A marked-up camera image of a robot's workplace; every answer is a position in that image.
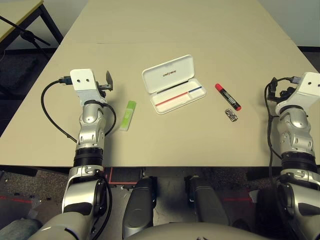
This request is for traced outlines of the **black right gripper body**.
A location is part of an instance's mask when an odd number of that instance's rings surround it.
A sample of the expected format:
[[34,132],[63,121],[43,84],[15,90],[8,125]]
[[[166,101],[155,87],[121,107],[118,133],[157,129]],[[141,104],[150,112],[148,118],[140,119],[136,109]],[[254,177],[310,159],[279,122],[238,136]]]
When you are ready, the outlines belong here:
[[276,96],[277,85],[272,84],[267,89],[267,99],[269,101],[285,101],[295,92],[295,90],[294,87],[290,86],[286,90],[281,90],[279,96]]

